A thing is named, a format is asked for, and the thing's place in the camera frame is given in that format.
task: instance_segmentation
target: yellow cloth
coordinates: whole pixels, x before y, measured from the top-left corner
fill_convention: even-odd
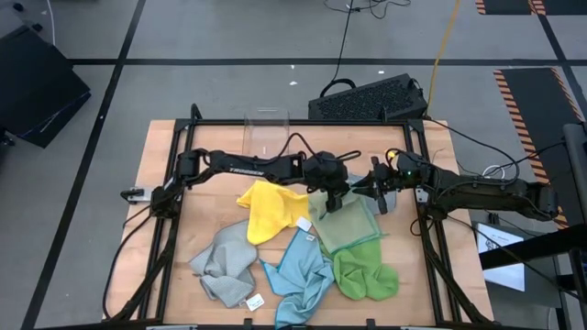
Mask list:
[[[307,195],[266,181],[255,181],[237,203],[250,209],[247,239],[253,245],[272,239],[287,226],[296,226],[300,216],[310,218]]]

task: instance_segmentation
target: green cloth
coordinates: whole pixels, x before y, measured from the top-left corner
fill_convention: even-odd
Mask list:
[[[327,213],[327,194],[314,192],[308,196],[309,214],[328,253],[382,236],[373,213],[364,197],[348,192],[342,197],[342,207]]]
[[[393,297],[399,289],[397,272],[382,264],[380,239],[373,239],[354,247],[328,255],[334,261],[334,277],[340,291],[352,300],[369,297],[381,301]]]

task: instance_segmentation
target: transparent container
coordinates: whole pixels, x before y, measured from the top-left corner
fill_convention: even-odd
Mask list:
[[[270,159],[283,149],[290,135],[290,113],[282,108],[257,108],[245,113],[242,154]],[[289,146],[283,155],[289,153]]]

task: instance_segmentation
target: yellow cable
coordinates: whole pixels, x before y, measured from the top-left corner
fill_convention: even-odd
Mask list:
[[[440,44],[440,50],[438,51],[437,58],[434,61],[434,69],[432,69],[432,78],[430,78],[430,90],[428,92],[428,110],[432,106],[432,96],[434,95],[434,80],[437,78],[437,68],[438,62],[444,53],[444,48],[447,47],[447,43],[449,41],[450,31],[452,30],[452,26],[455,24],[455,20],[457,18],[457,13],[459,12],[460,0],[455,0],[455,7],[452,9],[452,14],[450,15],[449,25],[447,26],[447,30],[444,32],[444,37],[442,38],[442,43]]]

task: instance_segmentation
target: wooden table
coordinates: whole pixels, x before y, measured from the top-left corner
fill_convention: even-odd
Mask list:
[[[151,122],[138,169],[137,186],[154,187],[162,184],[173,125],[174,121]],[[243,126],[197,126],[194,148],[223,149],[230,153],[241,153],[243,129]],[[290,133],[293,132],[302,133],[316,151],[327,150],[337,155],[353,149],[361,150],[362,157],[345,163],[350,172],[358,175],[365,175],[371,169],[370,156],[379,156],[383,159],[383,153],[388,148],[405,149],[404,135],[400,127],[290,126]],[[446,128],[426,122],[426,142],[430,157],[434,155],[436,165],[458,172],[450,134]],[[305,148],[298,139],[294,139],[289,150],[296,152]],[[227,309],[220,301],[208,300],[198,278],[193,275],[187,263],[210,244],[213,235],[219,229],[248,217],[249,210],[237,206],[236,200],[253,181],[253,178],[246,176],[220,174],[207,183],[194,186],[191,191],[185,192],[165,323],[242,325],[243,319],[248,317],[253,319],[255,325],[273,325],[275,308],[282,297],[271,292],[258,261],[251,266],[257,282],[254,293],[259,292],[265,304],[255,312],[250,312],[246,306]],[[131,205],[128,214],[132,215],[142,207],[144,205]],[[457,210],[451,215],[470,222],[465,210]],[[376,218],[382,231],[390,234],[382,239],[382,261],[398,271],[399,293],[382,302],[371,299],[357,302],[342,295],[335,283],[316,314],[309,320],[310,325],[365,325],[367,318],[374,318],[377,325],[434,324],[422,242],[420,237],[412,236],[409,230],[410,223],[416,219],[413,192],[406,190],[398,193],[395,209]],[[124,235],[127,235],[140,220],[141,217],[128,223]],[[154,224],[155,221],[151,220],[138,231],[129,239],[120,254],[107,301],[111,314],[122,307],[145,276]],[[445,221],[444,226],[456,281],[479,310],[493,319],[471,230],[451,221]],[[294,232],[294,228],[286,228],[274,239],[259,245],[260,259],[278,263]],[[444,318],[450,320],[446,287],[439,277],[438,283]],[[148,316],[151,317],[155,314],[159,286],[157,281],[152,290],[148,312]]]

